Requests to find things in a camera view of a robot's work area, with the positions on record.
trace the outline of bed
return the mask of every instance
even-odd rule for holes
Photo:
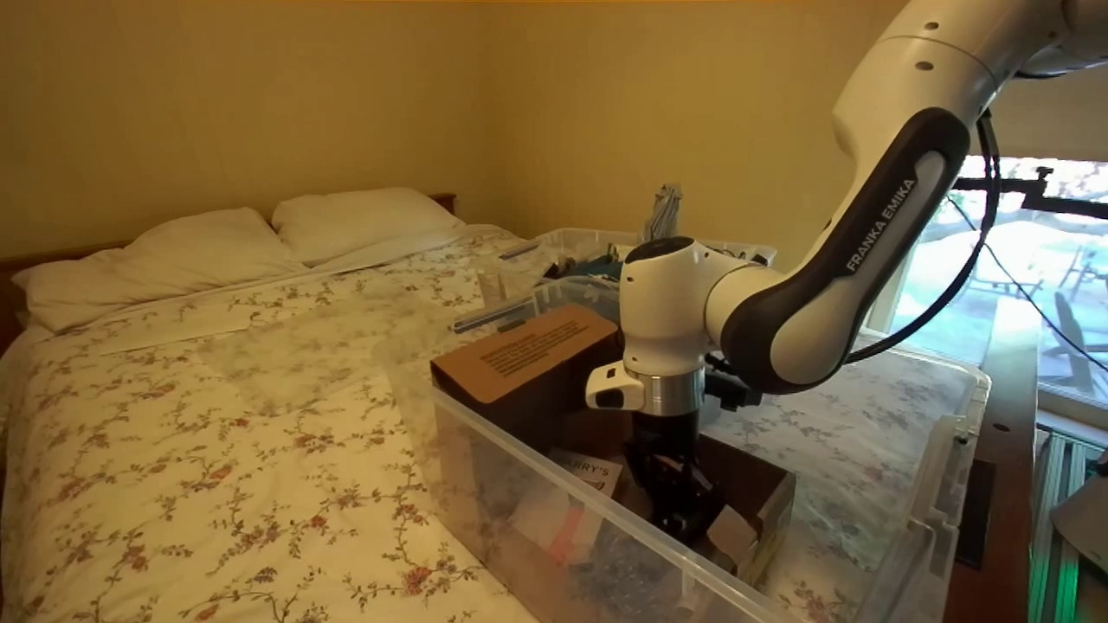
[[[25,329],[0,362],[4,619],[544,619],[439,522],[404,390],[474,337],[459,320],[576,244],[465,224],[439,201],[304,194],[21,272]],[[520,251],[540,262],[500,262]],[[979,377],[896,357],[706,427],[799,473],[766,606],[852,619],[905,569],[888,548],[919,505],[941,522],[940,551],[912,535],[941,618],[979,405]],[[964,450],[931,457],[935,431]]]
[[[389,389],[500,235],[392,189],[21,275],[4,619],[526,619],[425,514]]]

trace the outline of clear plastic bin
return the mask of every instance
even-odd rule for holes
[[[763,585],[744,585],[430,389],[414,408],[445,527],[536,619],[941,619],[986,377],[888,355],[827,385],[725,412],[702,434],[796,473]],[[553,494],[594,522],[587,561],[520,529]]]

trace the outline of pillow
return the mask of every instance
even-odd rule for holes
[[[269,223],[308,267],[385,240],[461,229],[461,220],[414,189],[304,194],[282,201]]]
[[[304,272],[253,209],[229,209],[162,223],[126,251],[21,272],[14,283],[32,321],[62,332],[137,303]]]
[[[421,232],[421,235],[396,235],[396,240],[380,240],[380,244],[370,244],[370,247],[358,247],[349,253],[339,253],[332,261],[323,261],[314,262],[313,272],[314,275],[355,275],[355,272],[369,272],[369,267],[380,267],[380,262],[392,262],[392,261],[402,261],[402,257],[414,257],[414,253],[425,253],[425,251],[436,251],[436,247],[451,247],[459,244],[461,235],[455,229],[445,229],[445,232]]]

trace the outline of wall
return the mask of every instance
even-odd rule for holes
[[[896,0],[518,7],[500,15],[504,223],[642,229],[683,184],[683,229],[793,262],[848,184],[832,109]]]
[[[0,0],[0,261],[301,190],[459,190],[520,232],[683,229],[796,262],[832,109],[902,0]],[[1108,157],[1100,77],[1016,84],[1010,154]]]
[[[470,7],[0,0],[0,261],[301,190],[481,209],[484,54]]]

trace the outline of bed frame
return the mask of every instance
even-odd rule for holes
[[[436,204],[445,204],[451,215],[459,215],[459,194],[430,194]],[[55,261],[76,261],[91,257],[108,247],[84,247],[84,251],[62,251],[62,253],[35,253],[0,262],[0,355],[25,332],[25,290],[10,283],[14,275],[35,267],[35,262],[55,262]]]

